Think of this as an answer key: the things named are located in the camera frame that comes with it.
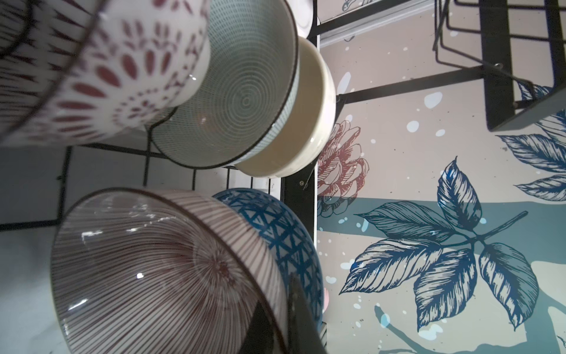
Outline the maroon striped bowl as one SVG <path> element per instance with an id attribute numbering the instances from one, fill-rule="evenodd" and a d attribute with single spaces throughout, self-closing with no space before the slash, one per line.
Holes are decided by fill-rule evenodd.
<path id="1" fill-rule="evenodd" d="M 287 290 L 243 216 L 187 190 L 108 188 L 79 200 L 52 245 L 72 353 L 288 353 Z"/>

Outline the cream ceramic bowl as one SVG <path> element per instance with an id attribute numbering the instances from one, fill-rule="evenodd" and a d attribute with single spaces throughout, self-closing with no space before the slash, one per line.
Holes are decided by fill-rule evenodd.
<path id="1" fill-rule="evenodd" d="M 299 88 L 278 136 L 263 151 L 236 165 L 254 178 L 284 178 L 315 161 L 327 144 L 336 113 L 333 77 L 318 49 L 299 39 Z"/>

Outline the patterned ceramic bowl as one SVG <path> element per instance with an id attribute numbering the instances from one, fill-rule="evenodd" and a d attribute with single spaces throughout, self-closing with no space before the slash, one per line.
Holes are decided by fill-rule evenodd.
<path id="1" fill-rule="evenodd" d="M 187 102 L 209 1 L 3 1 L 1 146 L 80 145 Z"/>

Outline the blue triangle pattern bowl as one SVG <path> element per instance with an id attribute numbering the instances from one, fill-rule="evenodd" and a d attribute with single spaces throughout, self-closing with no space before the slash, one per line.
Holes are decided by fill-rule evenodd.
<path id="1" fill-rule="evenodd" d="M 290 275 L 300 280 L 312 318 L 323 324 L 324 284 L 318 253 L 296 214 L 279 199 L 250 188 L 231 188 L 213 195 L 239 213 L 265 241 L 286 286 Z"/>

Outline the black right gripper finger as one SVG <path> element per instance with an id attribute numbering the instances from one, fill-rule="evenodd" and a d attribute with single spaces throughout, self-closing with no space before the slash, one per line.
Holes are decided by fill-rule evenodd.
<path id="1" fill-rule="evenodd" d="M 325 353 L 302 284 L 296 274 L 290 276 L 287 298 L 288 331 L 284 336 L 288 346 L 277 343 L 276 328 L 271 324 L 261 304 L 257 304 L 241 353 Z"/>

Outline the light green glazed bowl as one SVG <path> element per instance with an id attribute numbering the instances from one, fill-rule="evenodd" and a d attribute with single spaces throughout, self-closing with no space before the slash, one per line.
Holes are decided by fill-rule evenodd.
<path id="1" fill-rule="evenodd" d="M 152 132 L 178 165 L 212 169 L 257 155 L 281 132 L 299 86 L 299 36 L 286 1 L 213 1 L 209 69 Z"/>

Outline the white plastic bowl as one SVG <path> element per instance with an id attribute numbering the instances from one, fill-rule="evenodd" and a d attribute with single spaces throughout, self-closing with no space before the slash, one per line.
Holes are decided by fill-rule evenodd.
<path id="1" fill-rule="evenodd" d="M 287 0 L 296 23 L 297 33 L 302 38 L 308 38 L 313 22 L 313 0 Z"/>

